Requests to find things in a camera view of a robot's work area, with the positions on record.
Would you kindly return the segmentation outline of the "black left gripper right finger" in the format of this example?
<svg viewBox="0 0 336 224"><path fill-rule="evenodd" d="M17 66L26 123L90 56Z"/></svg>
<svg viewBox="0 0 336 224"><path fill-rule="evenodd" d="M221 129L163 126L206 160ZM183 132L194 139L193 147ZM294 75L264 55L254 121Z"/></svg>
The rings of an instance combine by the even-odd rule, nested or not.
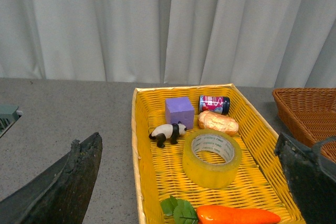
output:
<svg viewBox="0 0 336 224"><path fill-rule="evenodd" d="M274 153L306 223L335 223L335 162L322 154L334 143L335 136L312 147L285 133L278 137Z"/></svg>

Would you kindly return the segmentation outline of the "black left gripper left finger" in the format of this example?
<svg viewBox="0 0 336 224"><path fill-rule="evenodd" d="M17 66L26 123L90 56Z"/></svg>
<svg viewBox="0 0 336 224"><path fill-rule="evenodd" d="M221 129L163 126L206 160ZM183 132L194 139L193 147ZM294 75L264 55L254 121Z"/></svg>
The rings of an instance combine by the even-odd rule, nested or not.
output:
<svg viewBox="0 0 336 224"><path fill-rule="evenodd" d="M1 223L82 223L101 156L98 132L74 140L65 156L1 201Z"/></svg>

